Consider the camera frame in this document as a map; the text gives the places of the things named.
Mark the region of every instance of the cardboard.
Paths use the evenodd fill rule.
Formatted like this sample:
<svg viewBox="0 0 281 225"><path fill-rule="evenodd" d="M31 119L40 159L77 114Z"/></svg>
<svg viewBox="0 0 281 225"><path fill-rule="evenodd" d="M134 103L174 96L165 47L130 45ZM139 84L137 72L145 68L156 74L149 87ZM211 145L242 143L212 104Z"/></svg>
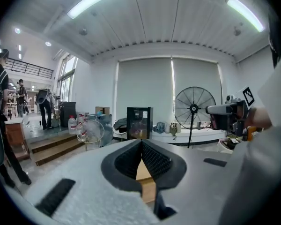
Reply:
<svg viewBox="0 0 281 225"><path fill-rule="evenodd" d="M95 113L101 111L103 113L103 108L105 109L105 115L109 115L109 107L95 107Z"/></svg>

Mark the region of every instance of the white ceiling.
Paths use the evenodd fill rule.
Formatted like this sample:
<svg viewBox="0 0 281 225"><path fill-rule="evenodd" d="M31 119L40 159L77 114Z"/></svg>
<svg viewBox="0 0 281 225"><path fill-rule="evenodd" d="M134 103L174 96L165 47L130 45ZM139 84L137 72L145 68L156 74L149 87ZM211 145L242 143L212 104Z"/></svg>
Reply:
<svg viewBox="0 0 281 225"><path fill-rule="evenodd" d="M225 0L103 0L70 19L67 12L79 1L18 0L8 17L85 59L134 44L178 42L216 49L238 61L268 44L263 0L241 0L266 26L261 33ZM235 27L241 30L237 37ZM78 34L82 28L86 36Z"/></svg>
<svg viewBox="0 0 281 225"><path fill-rule="evenodd" d="M41 50L42 56L47 56L53 58L54 55L58 52L58 48L47 47L45 45L46 40L42 40L27 31L21 29L21 33L15 33L15 26L10 21L3 21L0 25L0 48L7 48L9 50L9 57L16 60L23 60L24 62L30 62L34 65L41 66L37 62L31 62L30 60L25 59L27 51L31 53L31 50Z"/></svg>

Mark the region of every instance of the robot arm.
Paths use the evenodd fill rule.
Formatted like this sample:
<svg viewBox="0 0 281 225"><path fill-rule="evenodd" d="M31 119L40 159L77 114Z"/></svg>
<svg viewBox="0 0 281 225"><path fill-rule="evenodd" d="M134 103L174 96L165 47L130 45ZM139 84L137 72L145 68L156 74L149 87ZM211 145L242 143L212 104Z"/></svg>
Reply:
<svg viewBox="0 0 281 225"><path fill-rule="evenodd" d="M206 113L211 117L211 128L230 131L241 136L245 128L244 122L254 102L249 87L245 87L236 97L228 95L225 104L206 107Z"/></svg>

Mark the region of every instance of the mini fridge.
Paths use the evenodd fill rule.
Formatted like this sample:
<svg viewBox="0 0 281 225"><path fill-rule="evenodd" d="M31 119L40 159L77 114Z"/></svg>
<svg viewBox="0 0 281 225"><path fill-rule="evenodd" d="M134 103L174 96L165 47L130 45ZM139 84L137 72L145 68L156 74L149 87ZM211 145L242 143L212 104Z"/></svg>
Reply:
<svg viewBox="0 0 281 225"><path fill-rule="evenodd" d="M127 139L152 138L153 107L127 108Z"/></svg>

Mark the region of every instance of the fan grille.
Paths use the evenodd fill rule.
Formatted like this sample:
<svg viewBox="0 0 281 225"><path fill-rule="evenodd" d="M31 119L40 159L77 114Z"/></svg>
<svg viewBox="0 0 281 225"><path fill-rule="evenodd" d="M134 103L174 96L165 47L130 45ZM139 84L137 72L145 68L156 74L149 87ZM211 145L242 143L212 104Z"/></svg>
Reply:
<svg viewBox="0 0 281 225"><path fill-rule="evenodd" d="M96 143L104 135L104 127L95 120L87 120L77 126L77 138L80 142Z"/></svg>
<svg viewBox="0 0 281 225"><path fill-rule="evenodd" d="M202 124L210 123L210 115L206 113L207 106L215 105L215 99L204 88L189 87L182 90L175 99L175 118L185 128L190 129L192 113L190 107L196 105L199 107L195 114L194 122Z"/></svg>

